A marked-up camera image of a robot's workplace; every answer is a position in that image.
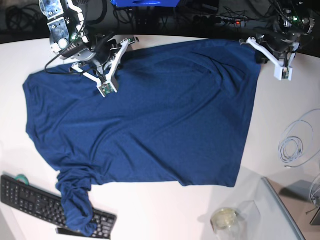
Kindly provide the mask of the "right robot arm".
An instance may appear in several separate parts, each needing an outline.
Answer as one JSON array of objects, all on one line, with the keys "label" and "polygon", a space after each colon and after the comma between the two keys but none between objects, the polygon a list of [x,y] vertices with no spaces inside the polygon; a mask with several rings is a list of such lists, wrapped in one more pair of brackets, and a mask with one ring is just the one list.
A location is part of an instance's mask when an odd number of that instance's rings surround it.
[{"label": "right robot arm", "polygon": [[87,0],[40,0],[39,7],[47,18],[51,51],[56,54],[44,67],[51,75],[62,72],[49,70],[56,59],[73,59],[81,67],[89,65],[99,77],[111,67],[123,46],[114,39],[114,32],[95,33],[93,25],[101,23],[107,15],[107,1],[102,1],[101,15],[87,20]]}]

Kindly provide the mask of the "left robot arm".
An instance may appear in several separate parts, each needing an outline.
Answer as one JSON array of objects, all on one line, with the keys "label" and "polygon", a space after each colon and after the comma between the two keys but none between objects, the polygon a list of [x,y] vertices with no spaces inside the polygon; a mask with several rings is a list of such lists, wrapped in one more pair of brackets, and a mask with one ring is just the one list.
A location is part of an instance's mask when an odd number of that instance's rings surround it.
[{"label": "left robot arm", "polygon": [[295,53],[314,40],[316,20],[302,0],[270,0],[268,11],[260,19],[266,26],[254,28],[256,42],[285,67]]}]

